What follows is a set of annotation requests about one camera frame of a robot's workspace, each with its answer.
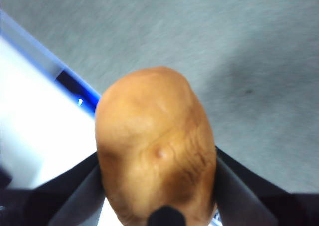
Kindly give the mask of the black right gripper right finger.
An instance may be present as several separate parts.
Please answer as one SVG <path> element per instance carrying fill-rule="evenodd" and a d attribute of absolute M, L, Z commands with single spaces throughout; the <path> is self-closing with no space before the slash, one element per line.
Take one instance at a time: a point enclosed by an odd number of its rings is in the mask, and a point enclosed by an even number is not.
<path fill-rule="evenodd" d="M 319 195 L 289 193 L 217 152 L 215 198 L 224 226 L 317 226 Z"/>

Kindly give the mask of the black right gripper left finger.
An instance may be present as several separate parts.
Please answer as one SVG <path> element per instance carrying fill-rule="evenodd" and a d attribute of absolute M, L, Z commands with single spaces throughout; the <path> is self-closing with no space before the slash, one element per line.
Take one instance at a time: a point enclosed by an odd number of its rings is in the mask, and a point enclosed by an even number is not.
<path fill-rule="evenodd" d="M 2 226 L 79 226 L 105 199 L 97 154 L 34 189 L 1 189 Z"/>

